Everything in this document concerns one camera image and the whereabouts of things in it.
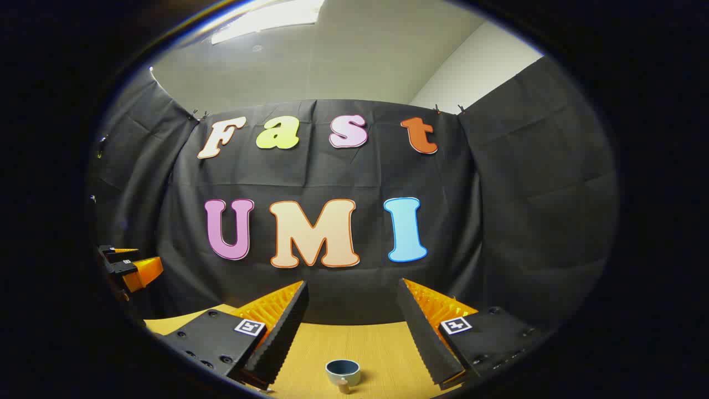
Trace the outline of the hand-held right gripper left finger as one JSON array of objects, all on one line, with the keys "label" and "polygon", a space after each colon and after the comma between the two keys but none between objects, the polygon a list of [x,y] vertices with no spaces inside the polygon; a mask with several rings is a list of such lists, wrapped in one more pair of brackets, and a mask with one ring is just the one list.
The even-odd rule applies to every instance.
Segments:
[{"label": "hand-held right gripper left finger", "polygon": [[206,310],[159,338],[208,370],[267,389],[289,353],[309,303],[300,281],[228,313]]}]

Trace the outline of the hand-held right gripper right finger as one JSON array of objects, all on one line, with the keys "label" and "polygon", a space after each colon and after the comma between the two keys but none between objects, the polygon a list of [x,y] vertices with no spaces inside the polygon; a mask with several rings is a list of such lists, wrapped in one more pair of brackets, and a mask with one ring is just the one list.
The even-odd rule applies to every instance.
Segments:
[{"label": "hand-held right gripper right finger", "polygon": [[433,384],[479,386],[539,348],[549,331],[501,306],[476,310],[401,278],[397,302]]}]

